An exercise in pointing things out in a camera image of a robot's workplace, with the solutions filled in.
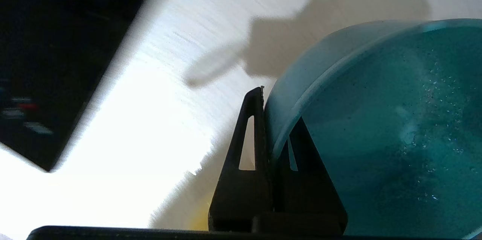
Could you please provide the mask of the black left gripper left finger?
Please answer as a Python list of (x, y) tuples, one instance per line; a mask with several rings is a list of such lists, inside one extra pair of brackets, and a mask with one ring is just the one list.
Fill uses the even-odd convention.
[[(227, 156), (208, 211), (208, 229), (251, 232), (253, 220), (272, 211), (273, 192), (266, 147), (263, 87), (249, 91), (241, 105)], [(239, 169), (249, 118), (254, 119), (255, 169)]]

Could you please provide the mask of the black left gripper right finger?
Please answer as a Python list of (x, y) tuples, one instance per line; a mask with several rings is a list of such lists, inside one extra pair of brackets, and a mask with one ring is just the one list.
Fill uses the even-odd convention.
[(303, 118), (291, 130), (276, 161), (275, 212), (296, 233), (342, 234), (347, 212)]

